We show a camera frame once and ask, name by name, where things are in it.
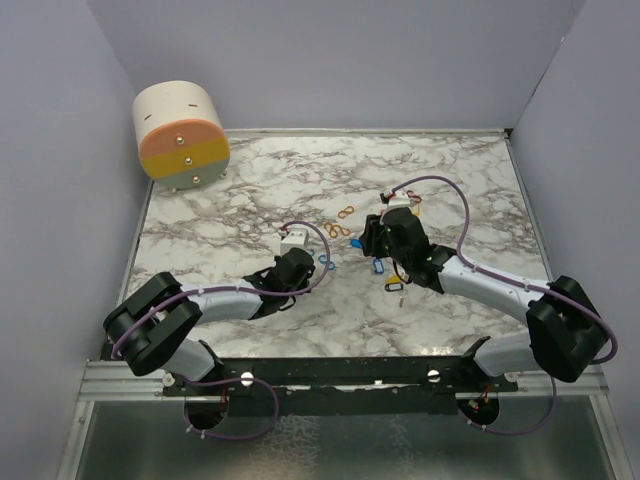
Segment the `black mounting rail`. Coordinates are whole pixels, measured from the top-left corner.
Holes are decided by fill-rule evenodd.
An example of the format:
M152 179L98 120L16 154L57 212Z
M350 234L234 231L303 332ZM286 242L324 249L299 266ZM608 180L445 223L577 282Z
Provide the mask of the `black mounting rail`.
M517 390L515 382L489 377L459 356L226 358L213 378L244 373L273 387L282 416L454 415L458 394Z

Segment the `red S carabiner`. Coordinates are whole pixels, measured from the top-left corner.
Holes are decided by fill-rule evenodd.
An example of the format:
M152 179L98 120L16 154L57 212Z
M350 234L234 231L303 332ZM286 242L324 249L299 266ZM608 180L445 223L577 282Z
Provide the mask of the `red S carabiner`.
M406 191L407 196L415 203L420 203L422 201L422 198L420 195L414 193L412 190L407 190Z

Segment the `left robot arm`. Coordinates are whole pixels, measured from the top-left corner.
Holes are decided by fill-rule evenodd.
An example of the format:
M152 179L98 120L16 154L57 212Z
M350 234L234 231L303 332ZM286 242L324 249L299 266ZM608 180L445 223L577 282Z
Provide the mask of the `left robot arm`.
M186 377L199 394L214 392L221 371L213 351L187 336L198 324L254 320L286 310L293 294L309 287L314 261L297 247L274 260L235 284L209 289L189 289L169 272L154 275L105 318L112 352L136 376L164 369Z

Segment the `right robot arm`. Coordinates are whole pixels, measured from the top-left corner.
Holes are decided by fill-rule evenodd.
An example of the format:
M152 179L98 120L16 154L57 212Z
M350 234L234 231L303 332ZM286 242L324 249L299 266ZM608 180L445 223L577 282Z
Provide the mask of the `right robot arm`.
M367 215L359 242L365 256L390 259L409 282L474 300L526 326L521 334L482 338L465 352L459 378L469 390L481 391L507 373L535 370L573 383L609 340L576 280L528 282L469 266L455 249L430 242L407 207Z

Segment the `pastel three-drawer cylinder box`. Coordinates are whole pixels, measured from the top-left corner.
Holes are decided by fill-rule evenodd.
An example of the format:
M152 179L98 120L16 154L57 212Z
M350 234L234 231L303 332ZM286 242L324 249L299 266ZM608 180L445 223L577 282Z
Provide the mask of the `pastel three-drawer cylinder box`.
M174 80L142 90L132 104L140 164L154 182L187 190L222 178L231 149L211 97Z

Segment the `blue framed key tag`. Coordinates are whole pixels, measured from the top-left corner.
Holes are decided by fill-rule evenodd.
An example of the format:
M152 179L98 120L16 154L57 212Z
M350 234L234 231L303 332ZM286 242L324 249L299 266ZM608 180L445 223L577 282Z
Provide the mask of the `blue framed key tag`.
M383 275L385 273L384 262L381 259L375 258L372 264L373 264L373 271L376 275Z

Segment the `orange S carabiner far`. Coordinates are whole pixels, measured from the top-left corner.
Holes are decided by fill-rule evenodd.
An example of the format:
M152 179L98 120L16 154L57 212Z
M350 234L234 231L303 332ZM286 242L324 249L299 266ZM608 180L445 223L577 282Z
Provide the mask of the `orange S carabiner far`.
M343 209L341 209L338 212L337 216L338 216L339 219L344 219L347 216L353 214L354 212L355 212L355 208L353 206L349 205L349 206L346 206Z

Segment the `aluminium extrusion frame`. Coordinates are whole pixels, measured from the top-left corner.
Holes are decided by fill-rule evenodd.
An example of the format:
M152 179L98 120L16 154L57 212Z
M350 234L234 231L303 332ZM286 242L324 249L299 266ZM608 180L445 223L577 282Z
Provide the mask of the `aluminium extrusion frame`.
M156 401L163 398L163 373L136 377L126 363L91 361L84 369L78 400L85 402Z

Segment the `blue S carabiner right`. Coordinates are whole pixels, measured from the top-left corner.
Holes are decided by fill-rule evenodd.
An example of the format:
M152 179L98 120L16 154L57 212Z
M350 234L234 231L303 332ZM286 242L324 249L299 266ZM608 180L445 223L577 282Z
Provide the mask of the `blue S carabiner right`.
M321 254L318 256L318 261L322 264L322 265L327 265L329 270L335 270L336 269L336 265L333 261L330 261L327 257L326 254Z

